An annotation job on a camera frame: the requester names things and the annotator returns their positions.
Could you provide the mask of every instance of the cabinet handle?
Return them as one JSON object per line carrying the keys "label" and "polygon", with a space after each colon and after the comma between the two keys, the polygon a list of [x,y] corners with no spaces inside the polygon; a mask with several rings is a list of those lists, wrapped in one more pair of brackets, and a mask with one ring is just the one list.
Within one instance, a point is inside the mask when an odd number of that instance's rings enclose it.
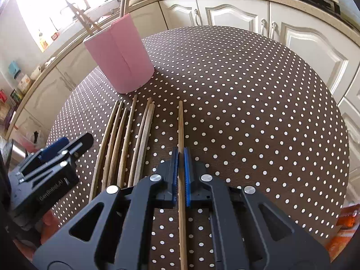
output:
{"label": "cabinet handle", "polygon": [[264,35],[265,24],[266,24],[266,20],[263,18],[263,19],[261,20],[261,28],[260,28],[260,34],[261,34],[262,36]]}
{"label": "cabinet handle", "polygon": [[69,91],[72,91],[71,87],[68,86],[67,82],[65,81],[65,79],[62,76],[60,76],[60,80],[62,80],[64,82],[66,88],[69,89]]}
{"label": "cabinet handle", "polygon": [[76,87],[76,84],[73,82],[73,80],[71,79],[71,77],[69,76],[69,74],[67,72],[64,72],[64,75],[69,79],[69,84],[73,85],[74,87]]}
{"label": "cabinet handle", "polygon": [[274,35],[275,35],[275,29],[278,25],[276,24],[276,22],[271,23],[271,31],[270,31],[270,39],[274,39]]}
{"label": "cabinet handle", "polygon": [[194,20],[197,26],[200,26],[200,24],[198,23],[198,16],[199,16],[199,11],[197,9],[194,9]]}

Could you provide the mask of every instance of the metal screw cap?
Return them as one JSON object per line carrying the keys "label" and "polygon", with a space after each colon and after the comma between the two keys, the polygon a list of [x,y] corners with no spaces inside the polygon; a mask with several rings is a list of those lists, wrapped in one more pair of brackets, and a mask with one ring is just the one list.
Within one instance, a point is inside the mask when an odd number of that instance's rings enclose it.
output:
{"label": "metal screw cap", "polygon": [[204,175],[201,176],[201,180],[203,182],[210,182],[212,180],[212,176],[208,175],[208,174],[204,174]]}
{"label": "metal screw cap", "polygon": [[254,194],[255,192],[256,192],[256,190],[255,190],[255,188],[253,187],[253,186],[246,186],[245,188],[244,188],[244,192],[246,193],[246,194]]}
{"label": "metal screw cap", "polygon": [[108,194],[115,194],[119,190],[118,186],[111,185],[106,188],[106,193]]}
{"label": "metal screw cap", "polygon": [[150,180],[152,182],[158,182],[159,180],[161,180],[161,175],[155,174],[155,175],[151,175],[150,176]]}

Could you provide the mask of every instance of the blue box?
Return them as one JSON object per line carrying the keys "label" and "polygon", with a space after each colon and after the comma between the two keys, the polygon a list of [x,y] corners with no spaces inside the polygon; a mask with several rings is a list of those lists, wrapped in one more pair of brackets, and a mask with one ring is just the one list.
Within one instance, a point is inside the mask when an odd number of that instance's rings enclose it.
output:
{"label": "blue box", "polygon": [[12,61],[9,65],[9,73],[16,78],[17,74],[20,73],[20,68],[15,61]]}

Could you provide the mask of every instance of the black clamp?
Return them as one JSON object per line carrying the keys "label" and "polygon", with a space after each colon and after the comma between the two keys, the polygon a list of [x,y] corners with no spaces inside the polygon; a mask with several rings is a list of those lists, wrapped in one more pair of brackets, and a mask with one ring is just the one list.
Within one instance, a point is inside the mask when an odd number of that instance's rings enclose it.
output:
{"label": "black clamp", "polygon": [[75,162],[93,141],[90,133],[71,143],[63,137],[25,158],[10,173],[1,169],[0,214],[12,238],[34,248],[41,245],[41,218],[79,182]]}
{"label": "black clamp", "polygon": [[155,208],[176,202],[178,149],[134,187],[107,187],[34,255],[38,270],[147,269]]}
{"label": "black clamp", "polygon": [[326,249],[252,186],[206,173],[184,149],[187,206],[208,208],[216,269],[329,269]]}

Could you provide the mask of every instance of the polka dot tablecloth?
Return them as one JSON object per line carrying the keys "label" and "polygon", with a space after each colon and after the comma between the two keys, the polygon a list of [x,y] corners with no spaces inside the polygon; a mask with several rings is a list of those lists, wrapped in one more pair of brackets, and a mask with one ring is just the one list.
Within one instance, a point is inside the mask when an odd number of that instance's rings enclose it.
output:
{"label": "polka dot tablecloth", "polygon": [[[61,224],[88,203],[98,148],[116,99],[138,96],[127,173],[147,98],[155,103],[143,175],[170,158],[184,102],[185,146],[229,186],[251,185],[322,244],[335,233],[349,172],[347,130],[325,83],[276,41],[230,27],[169,30],[143,40],[155,66],[150,81],[118,94],[99,68],[76,88],[49,143],[85,131],[93,148],[78,162],[79,184],[54,206]],[[188,264],[212,269],[209,212],[187,211]],[[177,209],[157,209],[151,269],[179,269]]]}

